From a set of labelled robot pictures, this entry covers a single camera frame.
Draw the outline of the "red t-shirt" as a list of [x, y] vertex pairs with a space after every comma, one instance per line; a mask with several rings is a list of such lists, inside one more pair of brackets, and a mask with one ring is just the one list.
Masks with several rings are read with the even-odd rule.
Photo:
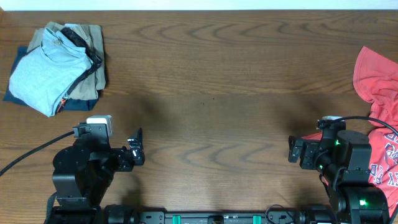
[[[354, 66], [353, 86], [371, 104], [369, 116], [397, 129], [397, 63], [363, 47]], [[381, 124], [369, 135], [372, 153], [369, 183], [380, 188], [388, 202], [389, 214], [397, 207], [397, 134]]]

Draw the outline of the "light blue polo shirt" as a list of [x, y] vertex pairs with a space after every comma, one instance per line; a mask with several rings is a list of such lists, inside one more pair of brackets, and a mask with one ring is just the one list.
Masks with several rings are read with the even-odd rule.
[[51, 117], [55, 115], [65, 91], [76, 76], [62, 33], [45, 28], [40, 45], [21, 58], [9, 79], [9, 90], [31, 108]]

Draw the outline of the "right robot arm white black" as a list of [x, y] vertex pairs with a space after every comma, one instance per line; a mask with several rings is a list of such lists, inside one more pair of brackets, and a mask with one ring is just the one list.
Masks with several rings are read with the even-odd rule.
[[290, 136], [288, 161], [325, 178], [334, 222], [388, 223], [386, 196], [369, 183], [371, 152], [362, 133], [324, 129], [319, 140]]

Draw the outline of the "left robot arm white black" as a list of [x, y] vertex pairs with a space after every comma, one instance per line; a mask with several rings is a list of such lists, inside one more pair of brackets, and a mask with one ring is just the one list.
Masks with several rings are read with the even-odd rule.
[[105, 124], [80, 124], [76, 140], [53, 159], [56, 192], [48, 200], [46, 223], [139, 223], [127, 205], [100, 203], [116, 172], [130, 172], [145, 162], [143, 133], [128, 138], [128, 147], [112, 148]]

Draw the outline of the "folded navy blue garment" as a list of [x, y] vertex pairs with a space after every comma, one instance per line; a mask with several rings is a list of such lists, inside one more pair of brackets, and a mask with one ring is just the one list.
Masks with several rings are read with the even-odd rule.
[[[22, 57], [24, 57], [27, 54], [27, 47], [25, 46], [20, 46], [17, 48], [17, 56], [14, 59], [14, 63], [12, 64], [12, 68], [10, 71], [10, 75], [12, 75], [13, 71], [16, 69], [19, 61], [21, 60]], [[24, 103], [22, 100], [16, 98], [9, 90], [9, 87], [7, 87], [6, 94], [4, 98], [2, 99], [3, 101], [8, 101], [17, 105], [22, 105], [22, 106], [27, 106], [26, 103]], [[64, 110], [66, 111], [91, 111], [95, 105], [97, 104], [98, 99], [95, 100], [75, 100], [75, 99], [69, 99], [65, 106]]]

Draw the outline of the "folded beige garment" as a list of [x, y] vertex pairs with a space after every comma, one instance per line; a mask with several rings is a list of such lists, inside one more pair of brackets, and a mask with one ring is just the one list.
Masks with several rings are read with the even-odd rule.
[[70, 28], [76, 32], [89, 46], [94, 53], [101, 57], [103, 63], [94, 74], [89, 75], [82, 80], [71, 92], [70, 98], [74, 100], [97, 100], [98, 91], [103, 90], [106, 85], [105, 65], [104, 65], [104, 45], [102, 30], [99, 25], [88, 24], [65, 24], [60, 25], [55, 22], [49, 22], [46, 28], [54, 32], [64, 27]]

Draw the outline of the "black orange patterned shirt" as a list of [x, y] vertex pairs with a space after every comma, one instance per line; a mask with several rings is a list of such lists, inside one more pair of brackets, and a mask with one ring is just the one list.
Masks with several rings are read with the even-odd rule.
[[70, 94], [77, 84], [89, 75], [94, 74], [94, 72], [100, 68], [103, 60], [89, 48], [88, 44], [76, 32], [70, 28], [64, 27], [60, 32], [62, 33], [62, 41], [65, 49], [70, 53], [70, 55], [76, 57], [73, 61], [73, 65], [70, 66], [70, 73], [74, 74], [76, 78], [65, 91], [62, 101], [60, 102], [60, 106], [58, 107], [60, 110], [63, 110], [66, 102], [71, 99]]

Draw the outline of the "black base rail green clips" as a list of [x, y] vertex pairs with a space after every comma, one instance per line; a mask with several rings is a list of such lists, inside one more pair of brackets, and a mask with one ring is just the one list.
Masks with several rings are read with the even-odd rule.
[[294, 213], [169, 213], [142, 212], [139, 223], [144, 224], [266, 224], [295, 223]]

